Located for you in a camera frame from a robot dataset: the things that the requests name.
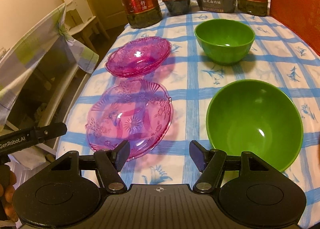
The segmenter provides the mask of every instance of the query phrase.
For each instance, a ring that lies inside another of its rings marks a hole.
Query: wooden chair
[[[103,25],[101,24],[100,20],[97,18],[97,16],[93,15],[87,0],[63,1],[67,5],[67,12],[75,10],[78,14],[78,18],[80,18],[80,20],[75,20],[73,18],[76,26],[70,26],[68,25],[68,23],[66,23],[66,29],[68,33],[75,39],[78,39],[79,37],[82,38],[85,42],[85,45],[92,51],[97,53],[89,38],[90,34],[92,33],[92,30],[95,34],[99,34],[100,31],[107,40],[110,39],[110,37],[104,29]]]

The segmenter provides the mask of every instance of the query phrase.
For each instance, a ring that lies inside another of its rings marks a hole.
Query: green bowl
[[[294,162],[303,138],[293,102],[258,80],[239,80],[219,90],[209,104],[206,128],[214,148],[234,156],[251,151],[279,171]]]
[[[239,62],[247,55],[255,38],[249,26],[229,19],[205,21],[196,27],[195,35],[205,54],[219,65]]]

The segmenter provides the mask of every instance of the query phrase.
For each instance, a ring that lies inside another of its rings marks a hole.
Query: metal screw
[[[119,182],[114,182],[108,185],[111,190],[117,191],[124,188],[124,185]]]
[[[196,185],[196,188],[201,191],[205,191],[205,190],[209,190],[211,188],[211,185],[206,182],[201,182]]]

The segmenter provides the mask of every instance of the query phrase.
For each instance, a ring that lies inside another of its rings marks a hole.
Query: tablecloth
[[[199,141],[211,148],[205,128],[208,104],[215,93],[230,82],[257,79],[279,87],[294,102],[300,112],[304,138],[295,162],[284,175],[305,192],[307,207],[300,220],[303,228],[320,220],[320,165],[318,139],[320,132],[320,60],[315,52],[295,33],[272,17],[247,14],[211,13],[199,11],[195,0],[192,12],[170,17],[159,1],[164,18],[145,29],[127,26],[106,57],[93,72],[68,119],[68,132],[61,137],[58,156],[69,150],[93,154],[85,136],[87,114],[102,93],[121,80],[108,73],[104,64],[108,56],[128,41],[146,36],[160,36],[172,44],[170,56],[155,72],[143,78],[159,82],[172,97],[174,115],[163,140],[148,154],[127,162],[121,177],[129,186],[141,184],[195,183],[200,173],[189,155],[189,142]],[[196,41],[195,27],[212,18],[227,18],[248,24],[256,33],[249,54],[234,66],[219,66],[207,58]],[[95,181],[92,171],[84,176]]]
[[[66,54],[79,67],[92,73],[99,55],[71,37],[65,28],[63,3],[40,20],[0,58],[0,131],[23,87],[42,57],[52,47]]]

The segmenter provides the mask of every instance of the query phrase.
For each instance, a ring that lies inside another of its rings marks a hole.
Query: chair seat
[[[73,36],[79,32],[81,32],[82,30],[84,30],[84,28],[86,26],[88,26],[90,24],[90,22],[92,22],[94,19],[96,18],[96,16],[93,16],[92,18],[90,18],[86,23],[81,23],[71,29],[68,30],[68,33]]]

